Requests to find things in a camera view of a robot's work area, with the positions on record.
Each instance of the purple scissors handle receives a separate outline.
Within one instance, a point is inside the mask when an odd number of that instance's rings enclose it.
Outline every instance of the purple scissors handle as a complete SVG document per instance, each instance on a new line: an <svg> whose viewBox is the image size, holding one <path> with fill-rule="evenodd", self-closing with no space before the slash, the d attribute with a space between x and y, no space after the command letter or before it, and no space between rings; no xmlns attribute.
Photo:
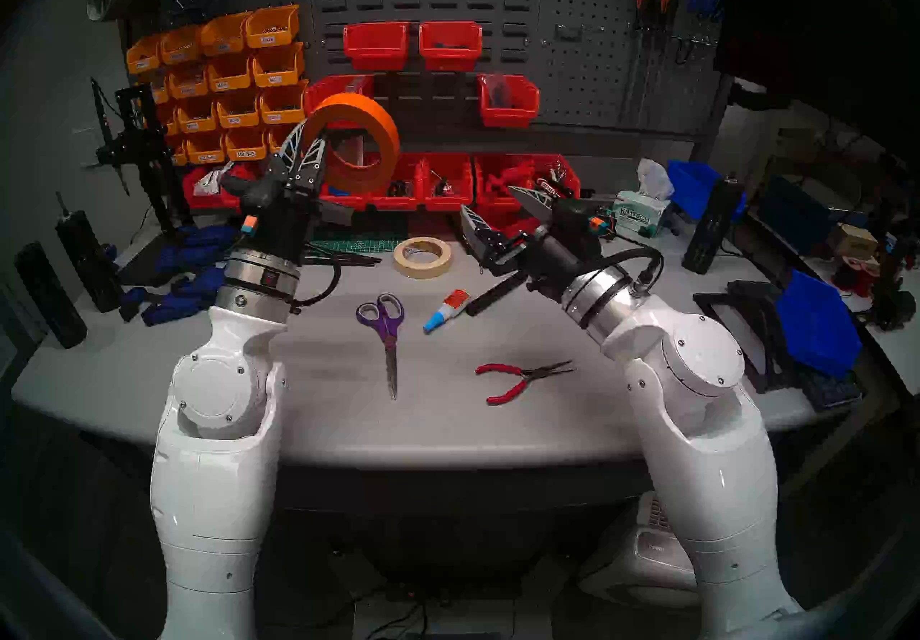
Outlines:
<svg viewBox="0 0 920 640"><path fill-rule="evenodd" d="M399 315L395 318L391 318L390 315L386 312L385 303L391 303L399 311ZM373 317L366 315L366 313L373 313ZM355 311L355 316L358 318L358 323L363 323L368 325L377 331L380 339L385 343L391 343L392 345L396 344L396 329L398 329L399 324L403 322L403 319L406 317L406 312L402 307L402 302L396 298L392 293L381 293L377 296L377 300L369 300L366 303L362 303L358 306L358 310Z"/></svg>

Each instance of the glue stick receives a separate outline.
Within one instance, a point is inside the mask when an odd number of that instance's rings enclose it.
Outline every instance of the glue stick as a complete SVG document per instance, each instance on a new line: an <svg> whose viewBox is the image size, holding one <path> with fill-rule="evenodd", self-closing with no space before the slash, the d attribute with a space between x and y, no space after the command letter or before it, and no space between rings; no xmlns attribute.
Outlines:
<svg viewBox="0 0 920 640"><path fill-rule="evenodd" d="M457 313L463 311L466 303L469 301L469 294L464 290L457 289L450 296L444 299L438 313L432 315L425 323L425 333L430 333L448 318L453 318Z"/></svg>

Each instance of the beige tape roll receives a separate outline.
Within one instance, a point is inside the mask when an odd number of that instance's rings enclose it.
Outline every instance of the beige tape roll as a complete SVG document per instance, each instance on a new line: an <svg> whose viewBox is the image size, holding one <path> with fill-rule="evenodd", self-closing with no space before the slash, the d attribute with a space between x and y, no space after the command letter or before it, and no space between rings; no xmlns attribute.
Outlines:
<svg viewBox="0 0 920 640"><path fill-rule="evenodd" d="M429 261L424 264L415 261L409 261L406 258L406 249L420 249L421 251L431 252L437 255L435 261ZM451 267L454 255L451 252L450 244L442 242L440 239L434 239L430 236L416 236L407 239L402 244L398 244L393 250L393 264L403 276L409 278L434 278L442 275Z"/></svg>

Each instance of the blue storage bin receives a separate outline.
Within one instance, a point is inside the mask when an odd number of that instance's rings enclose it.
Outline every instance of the blue storage bin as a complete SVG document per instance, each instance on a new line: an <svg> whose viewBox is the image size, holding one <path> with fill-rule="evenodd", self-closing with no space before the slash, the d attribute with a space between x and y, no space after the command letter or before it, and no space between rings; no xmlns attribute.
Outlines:
<svg viewBox="0 0 920 640"><path fill-rule="evenodd" d="M668 160L668 177L674 185L671 201L676 202L693 219L702 219L709 201L709 193L722 175L703 162ZM741 204L731 219L737 220L744 213L746 204L745 193L741 195Z"/></svg>
<svg viewBox="0 0 920 640"><path fill-rule="evenodd" d="M789 355L835 377L844 377L862 349L840 292L800 271L777 301Z"/></svg>

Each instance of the pliers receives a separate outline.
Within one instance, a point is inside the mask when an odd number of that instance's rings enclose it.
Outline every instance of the pliers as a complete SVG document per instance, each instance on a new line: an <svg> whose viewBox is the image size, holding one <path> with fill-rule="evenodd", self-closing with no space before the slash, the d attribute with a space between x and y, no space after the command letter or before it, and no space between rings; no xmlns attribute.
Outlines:
<svg viewBox="0 0 920 640"><path fill-rule="evenodd" d="M539 380L540 378L548 378L550 375L561 375L564 372L573 372L574 368L567 370L556 369L561 368L563 365L569 365L570 362L571 360L564 360L556 365L545 365L542 368L533 368L530 370L521 369L515 365L505 365L504 363L487 363L486 365L480 365L476 368L476 375L483 372L509 372L511 375L520 375L524 378L524 380L520 381L508 392L505 392L505 394L486 398L486 402L489 405L504 405L521 394L531 381Z"/></svg>

